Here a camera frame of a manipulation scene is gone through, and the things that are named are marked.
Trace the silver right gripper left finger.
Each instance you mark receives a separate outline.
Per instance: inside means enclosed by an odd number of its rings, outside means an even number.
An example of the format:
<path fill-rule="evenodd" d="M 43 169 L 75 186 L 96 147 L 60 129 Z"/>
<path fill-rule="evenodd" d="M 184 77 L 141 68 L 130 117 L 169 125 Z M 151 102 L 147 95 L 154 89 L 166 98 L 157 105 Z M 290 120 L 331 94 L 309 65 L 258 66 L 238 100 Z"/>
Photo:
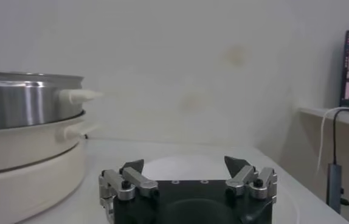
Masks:
<path fill-rule="evenodd" d="M 118 171 L 103 170 L 98 177 L 99 197 L 103 200 L 117 197 L 120 201 L 130 201 L 135 198 L 137 190 L 143 197 L 154 197 L 159 184 L 142 175 L 143 167 L 144 160 L 139 159 L 125 163 Z"/>

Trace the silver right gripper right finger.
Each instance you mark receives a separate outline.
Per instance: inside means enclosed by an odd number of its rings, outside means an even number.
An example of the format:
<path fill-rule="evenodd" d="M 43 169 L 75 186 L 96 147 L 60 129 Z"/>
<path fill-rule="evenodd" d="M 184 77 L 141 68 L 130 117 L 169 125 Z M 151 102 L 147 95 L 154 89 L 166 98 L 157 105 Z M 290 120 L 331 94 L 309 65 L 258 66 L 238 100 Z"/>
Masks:
<path fill-rule="evenodd" d="M 247 191 L 254 200 L 277 199 L 277 174 L 273 168 L 264 167 L 259 172 L 245 159 L 231 156 L 225 156 L 224 162 L 231 176 L 225 182 L 226 187 L 236 197 L 243 196 Z"/>

